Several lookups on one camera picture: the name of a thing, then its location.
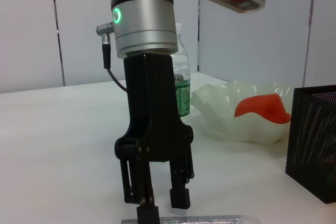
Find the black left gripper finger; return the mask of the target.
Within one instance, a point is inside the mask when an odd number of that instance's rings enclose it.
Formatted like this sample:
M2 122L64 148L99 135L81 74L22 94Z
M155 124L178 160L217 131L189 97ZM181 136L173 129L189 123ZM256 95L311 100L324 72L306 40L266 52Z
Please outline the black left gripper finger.
M191 206L189 189L186 184L194 178L191 152L170 161L171 184L170 199L171 207L176 209L189 209Z
M159 223L158 207L154 203L154 193L150 173L150 163L160 160L137 158L120 158L124 201L138 204L138 223Z

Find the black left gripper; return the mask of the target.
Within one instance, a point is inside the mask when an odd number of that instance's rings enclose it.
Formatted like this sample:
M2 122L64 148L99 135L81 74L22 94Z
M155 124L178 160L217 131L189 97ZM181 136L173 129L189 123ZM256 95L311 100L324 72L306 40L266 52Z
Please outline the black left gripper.
M192 128L179 116L172 58L142 54L124 59L130 123L115 143L119 160L191 163Z

